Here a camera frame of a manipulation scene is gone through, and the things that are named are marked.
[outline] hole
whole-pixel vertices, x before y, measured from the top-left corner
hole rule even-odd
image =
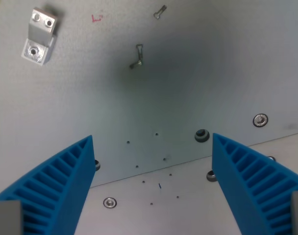
[[[286,228],[280,232],[276,232],[274,235],[287,235],[287,234],[291,234],[292,232],[292,228],[291,226],[289,228]]]
[[[236,167],[239,172],[242,172],[248,166],[250,166],[250,164],[253,163],[255,160],[256,160],[256,157],[252,154],[249,154],[245,156],[241,161],[239,161]]]
[[[55,209],[55,206],[54,204],[44,200],[43,198],[40,198],[38,196],[36,196],[35,194],[33,193],[30,193],[28,191],[25,191],[23,189],[18,189],[14,192],[15,195],[19,196],[19,197],[22,197],[24,199],[27,199],[33,203],[36,203],[38,205],[41,205],[45,208],[48,208],[48,209],[51,209],[51,210],[54,210]]]
[[[252,175],[254,175],[256,172],[261,170],[266,165],[265,162],[258,160],[254,164],[252,164],[244,173],[243,173],[243,179],[248,180]]]
[[[40,21],[40,16],[39,16],[39,14],[37,14],[37,13],[33,14],[33,15],[32,15],[32,19],[33,19],[35,22]]]
[[[42,172],[50,176],[52,179],[56,180],[62,185],[65,185],[67,182],[67,178],[62,173],[60,173],[58,169],[55,170],[55,168],[53,168],[52,166],[48,165],[43,169]]]
[[[79,158],[81,150],[75,146],[70,150],[70,152],[74,155],[74,157]]]
[[[47,176],[46,174],[38,173],[37,175],[34,176],[34,179],[54,189],[57,192],[63,191],[63,188],[58,183],[56,183],[54,179],[51,179],[51,177]]]
[[[262,208],[262,211],[268,212],[269,210],[272,210],[273,208],[276,208],[280,205],[290,202],[290,200],[291,200],[291,193],[288,193],[287,195],[267,204],[265,207]]]
[[[233,144],[231,144],[231,143],[229,143],[229,144],[227,145],[227,147],[226,147],[226,152],[227,152],[228,154],[231,154],[235,149],[236,149],[236,146],[233,145]]]
[[[234,153],[232,156],[232,161],[237,163],[243,156],[245,156],[246,153],[247,152],[242,148],[237,149],[236,153]]]
[[[39,215],[42,215],[46,218],[51,218],[50,213],[39,209],[39,207],[35,207],[35,206],[27,204],[25,202],[22,202],[22,208],[24,209],[24,211],[28,211],[28,212],[31,212],[31,213],[34,213],[34,214],[39,214]]]
[[[38,228],[30,228],[30,227],[24,226],[24,233],[45,234],[45,231],[40,230]]]
[[[34,183],[33,181],[27,181],[24,186],[54,201],[59,200],[59,197],[55,193],[43,188],[40,184]]]
[[[68,152],[61,156],[61,159],[65,161],[70,167],[74,167],[76,164],[76,159],[72,157]]]
[[[53,23],[52,23],[52,21],[51,21],[51,20],[49,20],[49,19],[46,19],[46,20],[45,20],[45,25],[46,25],[46,27],[48,27],[48,28],[51,28],[51,27],[52,27],[52,25],[53,25]]]
[[[30,215],[26,215],[26,214],[24,214],[24,222],[31,223],[31,224],[39,224],[39,225],[43,225],[43,226],[48,225],[48,223],[46,221],[42,221],[41,219],[39,219],[35,216],[30,216]]]
[[[264,203],[264,202],[274,198],[275,196],[280,195],[280,194],[290,190],[291,188],[295,187],[296,184],[297,184],[296,182],[289,180],[289,181],[283,183],[282,185],[278,186],[271,192],[265,194],[263,197],[261,197],[259,200],[257,200],[257,203],[258,204]]]
[[[223,139],[222,137],[218,137],[221,144],[224,146],[226,144],[226,139]]]
[[[260,194],[263,191],[267,190],[268,188],[272,187],[276,183],[284,180],[285,178],[286,178],[286,175],[284,175],[282,173],[277,173],[276,175],[274,175],[273,177],[271,177],[270,179],[268,179],[265,183],[263,183],[262,185],[260,185],[256,190],[254,190],[252,192],[252,194],[254,196],[257,196],[258,194]]]
[[[275,218],[278,218],[282,215],[285,215],[285,214],[288,214],[288,213],[291,213],[291,205],[290,203],[287,203],[287,206],[279,209],[278,211],[270,214],[267,216],[267,220],[271,220],[271,219],[275,219]]]
[[[258,172],[251,180],[248,181],[248,187],[251,188],[275,172],[275,169],[271,166],[266,167],[264,170]]]
[[[85,145],[86,145],[86,143],[87,143],[87,139],[84,139],[84,140],[83,140],[82,142],[80,142],[78,145],[79,145],[79,147],[84,148]]]
[[[56,159],[53,163],[52,166],[54,166],[56,169],[58,169],[60,172],[62,172],[65,176],[70,176],[71,175],[71,168],[69,167],[68,164],[64,163],[64,161],[61,161],[59,159]]]
[[[214,172],[211,170],[208,172],[208,175],[214,175]]]

